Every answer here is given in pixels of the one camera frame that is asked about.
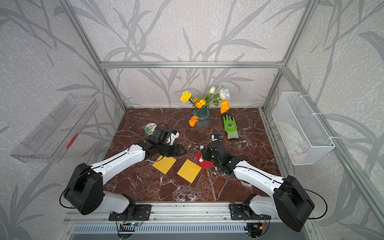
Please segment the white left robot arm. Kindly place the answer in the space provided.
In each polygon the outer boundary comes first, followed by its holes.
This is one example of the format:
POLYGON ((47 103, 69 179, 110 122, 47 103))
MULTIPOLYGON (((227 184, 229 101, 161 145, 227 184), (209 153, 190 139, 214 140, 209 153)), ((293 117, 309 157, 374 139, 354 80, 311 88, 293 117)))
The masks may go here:
POLYGON ((154 155, 179 157, 186 150, 175 140, 180 136, 175 130, 165 130, 157 126, 147 139, 142 139, 126 150, 98 163, 76 166, 67 187, 61 194, 82 215, 94 211, 109 211, 128 218, 135 213, 135 202, 122 194, 104 191, 104 185, 114 176, 154 155))

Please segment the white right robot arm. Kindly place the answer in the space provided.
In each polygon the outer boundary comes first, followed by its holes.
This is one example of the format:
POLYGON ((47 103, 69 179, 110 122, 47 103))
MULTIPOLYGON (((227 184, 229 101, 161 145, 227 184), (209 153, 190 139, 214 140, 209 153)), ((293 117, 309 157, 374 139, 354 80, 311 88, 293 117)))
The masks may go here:
POLYGON ((301 231, 315 204, 295 177, 283 178, 262 171, 247 161, 232 156, 218 139, 200 149, 203 160, 213 162, 226 175, 247 182, 268 195, 256 195, 244 202, 251 211, 250 214, 279 217, 291 230, 301 231))

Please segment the small yellow envelope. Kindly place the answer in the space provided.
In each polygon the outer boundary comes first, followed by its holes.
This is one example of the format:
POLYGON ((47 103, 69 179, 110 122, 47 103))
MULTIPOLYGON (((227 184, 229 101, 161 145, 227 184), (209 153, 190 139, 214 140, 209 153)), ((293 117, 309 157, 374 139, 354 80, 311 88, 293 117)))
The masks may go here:
POLYGON ((177 160, 172 157, 159 156, 159 158, 153 163, 152 166, 165 175, 176 161, 177 160))

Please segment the white glue stick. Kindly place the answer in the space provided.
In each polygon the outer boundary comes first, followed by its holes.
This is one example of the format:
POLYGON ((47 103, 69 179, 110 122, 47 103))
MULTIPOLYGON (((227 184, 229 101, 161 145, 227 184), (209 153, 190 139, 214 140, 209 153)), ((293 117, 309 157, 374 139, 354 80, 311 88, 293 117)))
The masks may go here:
POLYGON ((200 146, 200 150, 201 150, 201 153, 200 153, 199 162, 202 163, 204 161, 204 159, 203 159, 203 157, 204 157, 204 146, 203 145, 200 146))

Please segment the large yellow envelope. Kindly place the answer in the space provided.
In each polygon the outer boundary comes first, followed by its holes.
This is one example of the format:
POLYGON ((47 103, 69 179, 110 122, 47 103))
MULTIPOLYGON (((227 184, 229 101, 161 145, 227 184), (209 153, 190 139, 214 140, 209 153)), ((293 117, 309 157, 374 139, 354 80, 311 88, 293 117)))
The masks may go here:
POLYGON ((188 181, 189 183, 193 183, 196 179, 197 175, 201 171, 201 167, 196 165, 190 160, 186 160, 182 167, 177 172, 177 175, 188 181))

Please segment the red envelope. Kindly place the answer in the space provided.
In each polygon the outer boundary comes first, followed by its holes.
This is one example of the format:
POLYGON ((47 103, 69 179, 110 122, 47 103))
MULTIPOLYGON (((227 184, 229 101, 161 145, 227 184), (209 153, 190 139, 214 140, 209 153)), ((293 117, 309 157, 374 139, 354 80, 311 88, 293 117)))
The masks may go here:
POLYGON ((211 161, 206 161, 206 160, 204 160, 202 163, 200 163, 200 162, 199 162, 200 153, 196 155, 196 158, 197 158, 198 163, 200 164, 200 167, 202 168, 202 170, 205 170, 205 169, 207 169, 207 168, 209 168, 209 167, 211 167, 211 166, 214 165, 213 162, 211 162, 211 161))

